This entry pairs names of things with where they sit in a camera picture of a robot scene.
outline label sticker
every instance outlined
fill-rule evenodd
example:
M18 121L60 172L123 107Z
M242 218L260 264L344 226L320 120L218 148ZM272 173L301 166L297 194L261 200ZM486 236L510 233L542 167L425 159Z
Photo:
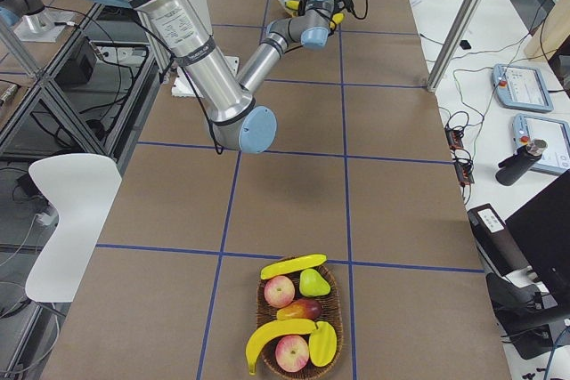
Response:
M481 217L481 220L484 222L491 233L495 233L499 230L504 229L497 216L489 208L479 211L479 217Z
M182 7L177 7L169 13L153 20L154 25L169 47L178 46L189 37L196 34L190 18Z

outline apple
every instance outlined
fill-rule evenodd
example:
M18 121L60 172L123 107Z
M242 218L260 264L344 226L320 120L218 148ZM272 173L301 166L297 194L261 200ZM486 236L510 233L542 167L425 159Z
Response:
M315 320L321 316L322 305L313 298L299 298L277 311L277 319L304 318Z
M295 298L295 285L286 276L276 276L265 284L264 297L269 305L280 309L289 305Z
M275 348L275 359L283 370L297 373L309 361L309 345L302 336L284 336Z

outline red apple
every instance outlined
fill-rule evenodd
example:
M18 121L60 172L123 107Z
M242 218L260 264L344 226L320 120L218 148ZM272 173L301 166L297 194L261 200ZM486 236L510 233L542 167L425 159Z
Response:
M295 298L295 285L286 276L271 278L265 284L265 300L273 307L280 309L287 306Z
M309 361L309 346L302 336L284 336L275 348L275 359L283 370L297 373Z

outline robotic arm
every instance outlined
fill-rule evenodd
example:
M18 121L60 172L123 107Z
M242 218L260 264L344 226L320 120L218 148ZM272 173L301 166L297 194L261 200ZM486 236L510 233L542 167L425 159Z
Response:
M216 139L227 148L247 153L266 150L277 130L275 115L267 107L256 106L253 92L290 44L300 42L312 49L325 46L334 8L334 0L301 0L300 16L272 23L265 40L234 77L189 0L93 1L145 13L208 102Z
M10 27L23 18L33 33L43 33L54 26L42 0L0 0L0 17Z

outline white desk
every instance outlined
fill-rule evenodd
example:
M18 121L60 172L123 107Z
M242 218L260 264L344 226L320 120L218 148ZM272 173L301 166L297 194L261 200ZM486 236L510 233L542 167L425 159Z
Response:
M426 37L443 42L462 0L410 1L418 31ZM470 123L478 123L481 117L460 102L460 93L453 81L452 72L456 69L477 70L483 67L492 67L497 63L509 63L513 59L524 59L523 49L528 40L530 40L530 36L525 37L527 33L525 25L509 0L482 0L463 37L470 42L472 49L464 51L458 48L455 56L480 51L496 51L510 44L515 45L499 53L470 54L464 58L453 60L436 91L439 105L448 109L451 113L458 110L466 110L470 115ZM517 42L521 40L522 44L520 49L518 49L519 44ZM441 45L424 37L422 37L421 43L427 66L431 69L434 64L433 61L437 58L437 54L441 49ZM517 61L516 64L539 67L549 90L561 89L558 80L546 62L525 60ZM494 97L491 100L493 87L490 69L478 73L458 72L457 78L460 82L464 101L467 104L482 112L485 112L487 106L490 106L483 129L476 140L475 184L471 186L471 198L466 208L470 209L484 203L491 203L497 213L503 219L506 219L556 177L529 172L510 187L497 183L494 178L498 170L497 164L510 156L515 150L511 125L514 116L521 111L504 109ZM553 93L551 98L554 103L554 110L546 116L570 122L570 100L568 100L566 94ZM463 117L457 117L458 121L453 122L452 125L463 125L465 120ZM447 121L447 118L447 113L442 112L444 123ZM478 127L470 127L466 130L463 138L464 146L472 155L474 154L474 140L477 131ZM536 368L545 367L548 354L532 360L522 360L510 344L505 345L505 353L507 354L513 379L519 380L521 376L527 373L535 373L535 380L542 380L543 373L537 373ZM570 377L570 346L557 350L549 376Z

